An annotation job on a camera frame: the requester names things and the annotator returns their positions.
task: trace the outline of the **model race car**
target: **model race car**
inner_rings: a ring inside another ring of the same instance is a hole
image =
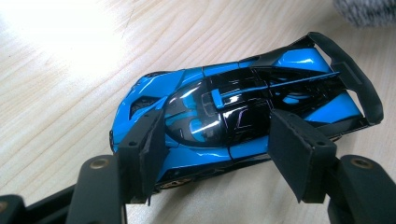
[[[332,61],[326,62],[315,46]],[[347,90],[356,92],[358,104]],[[383,118],[372,83],[353,60],[325,35],[309,33],[239,62],[141,77],[120,103],[110,145],[116,155],[136,150],[128,159],[136,163],[130,172],[149,196],[153,190],[270,160],[266,152],[274,108],[300,116],[329,138]],[[153,122],[137,125],[151,114]],[[131,138],[149,132],[142,130],[146,126],[160,132],[155,139],[141,138],[162,142],[161,149],[152,149],[158,154],[148,152],[148,143],[132,148]],[[154,176],[152,183],[145,182],[147,172]]]

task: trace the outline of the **wood grain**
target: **wood grain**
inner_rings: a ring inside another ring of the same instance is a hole
[[[120,100],[149,72],[225,63],[309,31],[337,42],[372,80],[385,119],[345,136],[338,154],[382,164],[396,180],[396,30],[359,30],[331,1],[2,1],[0,194],[27,204],[110,154]],[[272,162],[128,206],[130,223],[328,223],[327,204],[297,204]]]

